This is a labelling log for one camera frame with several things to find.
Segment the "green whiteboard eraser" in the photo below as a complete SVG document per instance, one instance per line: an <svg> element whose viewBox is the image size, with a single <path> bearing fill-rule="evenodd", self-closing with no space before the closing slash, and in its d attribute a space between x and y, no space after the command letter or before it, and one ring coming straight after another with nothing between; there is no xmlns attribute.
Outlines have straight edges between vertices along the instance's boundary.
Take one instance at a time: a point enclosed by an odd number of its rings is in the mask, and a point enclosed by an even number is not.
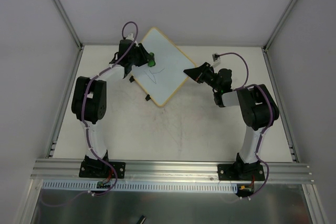
<svg viewBox="0 0 336 224"><path fill-rule="evenodd" d="M156 65L155 63L155 56L153 52L150 52L148 55L148 66L149 67L154 67Z"/></svg>

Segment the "white whiteboard with yellow frame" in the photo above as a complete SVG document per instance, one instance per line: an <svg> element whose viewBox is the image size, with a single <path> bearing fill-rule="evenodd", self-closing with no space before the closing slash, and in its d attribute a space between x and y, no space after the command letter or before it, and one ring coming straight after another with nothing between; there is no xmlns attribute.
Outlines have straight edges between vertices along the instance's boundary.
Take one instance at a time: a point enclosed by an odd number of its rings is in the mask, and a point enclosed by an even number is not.
<svg viewBox="0 0 336 224"><path fill-rule="evenodd" d="M155 66L133 66L131 75L157 106L164 106L187 80L184 70L196 64L156 27L141 43L147 52L154 53Z"/></svg>

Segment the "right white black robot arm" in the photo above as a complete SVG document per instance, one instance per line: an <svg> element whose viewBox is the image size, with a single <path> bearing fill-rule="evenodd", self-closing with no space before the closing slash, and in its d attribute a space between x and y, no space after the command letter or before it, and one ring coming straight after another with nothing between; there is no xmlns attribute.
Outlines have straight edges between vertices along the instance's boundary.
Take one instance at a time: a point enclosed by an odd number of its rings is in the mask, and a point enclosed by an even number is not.
<svg viewBox="0 0 336 224"><path fill-rule="evenodd" d="M230 165L217 166L218 179L236 181L266 181L269 171L259 157L264 133L279 118L279 109L264 84L252 84L232 89L232 71L220 69L215 73L209 63L185 69L184 73L197 83L206 83L213 90L214 101L220 108L237 106L246 125L245 137L236 160Z"/></svg>

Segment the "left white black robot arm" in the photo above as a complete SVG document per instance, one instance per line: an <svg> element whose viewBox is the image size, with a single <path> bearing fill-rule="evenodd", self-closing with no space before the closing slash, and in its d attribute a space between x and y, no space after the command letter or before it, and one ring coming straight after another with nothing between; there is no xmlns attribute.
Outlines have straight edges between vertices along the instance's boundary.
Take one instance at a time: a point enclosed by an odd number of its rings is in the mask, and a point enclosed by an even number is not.
<svg viewBox="0 0 336 224"><path fill-rule="evenodd" d="M154 67L155 54L147 51L142 43L122 39L119 50L105 69L94 77L79 76L76 80L71 111L85 131L88 150L84 163L91 166L91 170L99 177L107 175L110 170L105 142L97 136L97 123L103 119L107 110L107 81L102 77L106 77L116 67L122 67L126 77L133 66L143 65Z"/></svg>

